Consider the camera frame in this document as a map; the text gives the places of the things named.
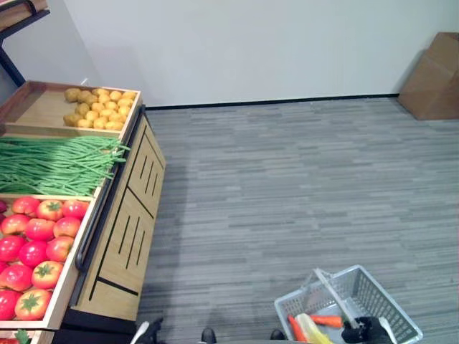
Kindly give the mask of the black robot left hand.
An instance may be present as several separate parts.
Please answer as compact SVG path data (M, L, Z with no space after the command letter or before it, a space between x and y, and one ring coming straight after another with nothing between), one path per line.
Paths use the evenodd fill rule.
M138 327L135 335L133 336L130 344L153 344L158 343L157 335L161 330L161 325L164 319L159 317L153 322L144 321Z

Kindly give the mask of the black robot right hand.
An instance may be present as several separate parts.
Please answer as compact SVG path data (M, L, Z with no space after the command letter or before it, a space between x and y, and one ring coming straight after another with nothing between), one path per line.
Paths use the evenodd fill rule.
M341 333L345 343L394 343L397 339L385 317L357 317L356 327L349 321L344 323Z

